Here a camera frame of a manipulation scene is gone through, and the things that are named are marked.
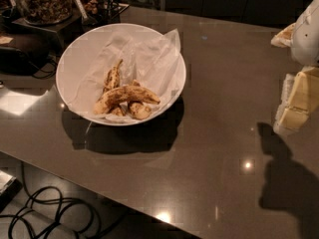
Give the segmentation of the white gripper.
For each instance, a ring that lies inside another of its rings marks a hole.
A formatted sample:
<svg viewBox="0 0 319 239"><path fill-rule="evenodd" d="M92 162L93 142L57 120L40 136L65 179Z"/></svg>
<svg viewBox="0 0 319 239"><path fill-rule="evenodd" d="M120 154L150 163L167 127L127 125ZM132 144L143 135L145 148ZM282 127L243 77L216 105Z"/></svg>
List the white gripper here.
<svg viewBox="0 0 319 239"><path fill-rule="evenodd" d="M282 86L273 130L278 134L297 132L319 107L319 0L313 0L295 23L272 39L279 48L290 48L292 58L304 67L287 74Z"/></svg>

